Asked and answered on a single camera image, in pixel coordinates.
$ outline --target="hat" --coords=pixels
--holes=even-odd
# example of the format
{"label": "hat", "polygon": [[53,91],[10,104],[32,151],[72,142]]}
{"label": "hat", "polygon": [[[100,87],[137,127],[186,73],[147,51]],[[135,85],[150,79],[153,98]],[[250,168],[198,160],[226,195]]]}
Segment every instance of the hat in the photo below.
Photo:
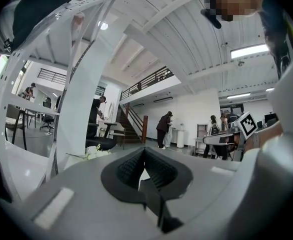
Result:
{"label": "hat", "polygon": [[202,9],[201,14],[206,17],[210,23],[217,29],[220,29],[222,27],[221,23],[217,20],[217,14],[221,15],[222,20],[231,22],[233,21],[232,15],[222,15],[221,10],[216,9],[216,0],[205,0],[207,3],[210,4],[209,8]]}

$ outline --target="shelf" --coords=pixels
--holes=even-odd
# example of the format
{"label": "shelf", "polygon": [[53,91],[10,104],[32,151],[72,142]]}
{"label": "shelf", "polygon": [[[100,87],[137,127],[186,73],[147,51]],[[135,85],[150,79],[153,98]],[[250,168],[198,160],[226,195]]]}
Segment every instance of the shelf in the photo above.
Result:
{"label": "shelf", "polygon": [[59,113],[55,112],[51,108],[35,104],[29,100],[26,100],[25,98],[19,97],[17,95],[12,94],[12,93],[10,94],[9,103],[11,105],[18,106],[18,107],[32,110],[32,111],[36,111],[39,113],[44,113],[44,114],[48,114],[48,115],[52,115],[52,116],[59,115]]}

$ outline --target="light fixture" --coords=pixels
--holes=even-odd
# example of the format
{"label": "light fixture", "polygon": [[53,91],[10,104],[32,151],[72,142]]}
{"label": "light fixture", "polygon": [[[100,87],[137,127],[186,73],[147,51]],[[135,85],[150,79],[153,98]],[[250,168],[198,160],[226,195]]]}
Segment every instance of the light fixture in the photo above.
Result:
{"label": "light fixture", "polygon": [[160,98],[157,100],[154,100],[154,103],[159,103],[159,102],[165,102],[165,101],[169,101],[169,100],[173,100],[173,97],[166,97],[166,98]]}
{"label": "light fixture", "polygon": [[137,107],[142,107],[142,106],[144,106],[143,103],[141,103],[141,104],[137,104],[137,105],[134,105],[133,107],[137,108]]}
{"label": "light fixture", "polygon": [[244,94],[239,94],[239,95],[233,95],[233,96],[228,96],[227,99],[235,99],[235,98],[240,98],[240,97],[245,97],[245,96],[250,96],[251,93],[244,93]]}
{"label": "light fixture", "polygon": [[267,47],[266,44],[249,46],[249,47],[245,47],[245,48],[232,50],[231,51],[231,59],[235,59],[235,58],[250,55],[250,54],[267,52],[267,51],[269,51],[269,48]]}
{"label": "light fixture", "polygon": [[108,26],[109,26],[109,25],[108,25],[107,23],[102,22],[102,25],[101,25],[100,29],[101,29],[101,30],[106,30],[106,29],[108,28]]}

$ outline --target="black chair seat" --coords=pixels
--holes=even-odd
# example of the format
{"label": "black chair seat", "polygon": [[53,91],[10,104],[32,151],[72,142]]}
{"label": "black chair seat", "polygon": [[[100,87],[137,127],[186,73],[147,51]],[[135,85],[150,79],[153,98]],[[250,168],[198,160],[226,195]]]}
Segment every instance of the black chair seat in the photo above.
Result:
{"label": "black chair seat", "polygon": [[113,138],[104,138],[104,137],[93,137],[90,139],[85,140],[85,147],[91,147],[91,146],[97,146],[101,145],[100,150],[110,150],[112,149],[116,144],[117,140]]}

